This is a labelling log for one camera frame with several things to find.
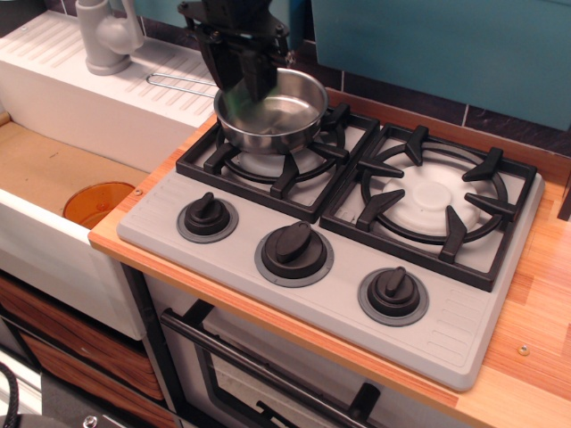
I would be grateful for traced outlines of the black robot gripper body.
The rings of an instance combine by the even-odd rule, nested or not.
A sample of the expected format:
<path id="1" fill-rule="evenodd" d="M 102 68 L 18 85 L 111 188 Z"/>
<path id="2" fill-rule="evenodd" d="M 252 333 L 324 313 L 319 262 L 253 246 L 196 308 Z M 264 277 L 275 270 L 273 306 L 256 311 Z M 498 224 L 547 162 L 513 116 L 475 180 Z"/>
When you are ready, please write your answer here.
<path id="1" fill-rule="evenodd" d="M 272 15 L 267 20 L 255 18 L 253 25 L 239 29 L 238 19 L 226 1 L 183 1 L 178 11 L 186 17 L 187 30 L 200 40 L 226 41 L 231 51 L 239 55 L 245 48 L 261 50 L 266 46 L 278 51 L 275 58 L 285 58 L 288 53 L 287 35 L 282 24 Z"/>

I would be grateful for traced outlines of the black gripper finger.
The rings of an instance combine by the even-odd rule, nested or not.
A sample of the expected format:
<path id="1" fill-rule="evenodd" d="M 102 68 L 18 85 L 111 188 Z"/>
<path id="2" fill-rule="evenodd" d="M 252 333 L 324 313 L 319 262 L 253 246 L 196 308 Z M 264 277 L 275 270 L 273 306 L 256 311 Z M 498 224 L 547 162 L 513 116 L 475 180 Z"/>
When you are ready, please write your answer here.
<path id="1" fill-rule="evenodd" d="M 238 55 L 245 88 L 255 103 L 263 100 L 277 84 L 277 54 L 275 48 L 266 46 L 261 50 L 245 48 Z"/>
<path id="2" fill-rule="evenodd" d="M 240 61 L 226 41 L 200 40 L 200 51 L 219 89 L 232 89 L 243 78 Z"/>

